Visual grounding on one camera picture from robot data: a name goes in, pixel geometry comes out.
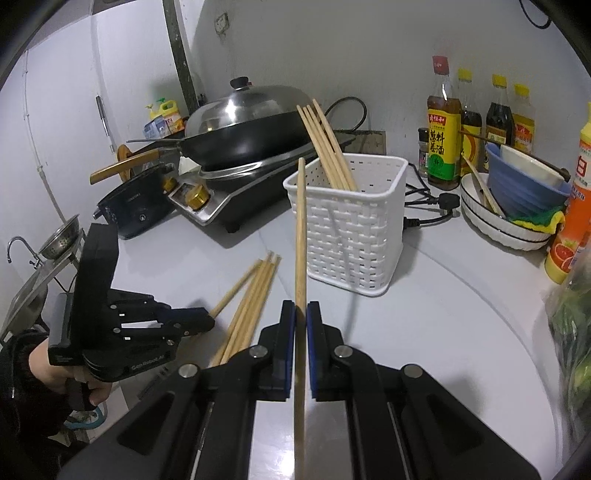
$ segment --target white countertop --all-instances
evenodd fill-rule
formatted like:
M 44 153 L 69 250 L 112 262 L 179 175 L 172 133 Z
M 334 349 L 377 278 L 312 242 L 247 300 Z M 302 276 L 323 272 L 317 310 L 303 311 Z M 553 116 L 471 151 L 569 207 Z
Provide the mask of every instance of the white countertop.
M 280 203 L 228 234 L 176 215 L 119 243 L 113 288 L 150 293 L 175 308 L 213 307 L 267 250 L 282 256 L 260 329 L 277 323 L 294 298 L 295 219 Z M 438 212 L 407 209 L 409 217 Z M 462 215 L 409 230 L 389 290 L 369 298 L 308 280 L 323 321 L 376 363 L 423 366 L 467 408 L 528 459 L 543 479 L 561 463 L 558 365 L 545 325 L 551 287 L 543 252 L 519 253 L 481 235 Z M 198 340 L 206 365 L 240 295 Z M 345 408 L 307 401 L 307 478 L 348 479 Z M 259 402 L 250 478 L 288 479 L 293 471 L 293 404 Z

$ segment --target wall outlet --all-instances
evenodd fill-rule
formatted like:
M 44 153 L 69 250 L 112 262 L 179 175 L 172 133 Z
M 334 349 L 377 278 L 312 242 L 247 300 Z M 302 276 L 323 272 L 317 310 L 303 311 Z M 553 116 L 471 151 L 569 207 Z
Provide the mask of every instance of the wall outlet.
M 216 33 L 222 35 L 230 28 L 230 20 L 228 19 L 228 12 L 222 13 L 215 21 Z
M 343 152 L 365 153 L 368 155 L 386 154 L 386 132 L 380 130 L 357 130 L 355 139 L 347 145 Z

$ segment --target red bottle cap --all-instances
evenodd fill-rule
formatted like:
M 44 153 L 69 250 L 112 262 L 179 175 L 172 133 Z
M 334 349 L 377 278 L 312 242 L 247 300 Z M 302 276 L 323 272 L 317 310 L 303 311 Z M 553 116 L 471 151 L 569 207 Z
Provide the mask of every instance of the red bottle cap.
M 442 55 L 434 55 L 433 71 L 438 75 L 449 75 L 449 64 L 447 62 L 447 57 Z

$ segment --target blue bowl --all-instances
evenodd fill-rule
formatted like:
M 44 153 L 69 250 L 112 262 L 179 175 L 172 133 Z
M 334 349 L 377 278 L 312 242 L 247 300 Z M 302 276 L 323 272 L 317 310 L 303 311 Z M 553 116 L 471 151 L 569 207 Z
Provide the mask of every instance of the blue bowl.
M 488 186 L 495 200 L 511 218 L 534 216 L 564 205 L 570 195 L 570 185 L 563 182 L 559 189 L 541 183 L 509 165 L 501 158 L 501 148 L 487 143 Z

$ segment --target white plastic basket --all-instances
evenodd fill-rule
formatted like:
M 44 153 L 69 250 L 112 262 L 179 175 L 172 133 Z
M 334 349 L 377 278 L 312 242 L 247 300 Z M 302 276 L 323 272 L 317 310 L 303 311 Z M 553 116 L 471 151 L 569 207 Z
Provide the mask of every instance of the white plastic basket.
M 402 253 L 408 162 L 346 153 L 358 192 L 334 190 L 320 160 L 306 166 L 308 275 L 370 297 L 388 289 Z M 297 172 L 283 186 L 296 212 Z

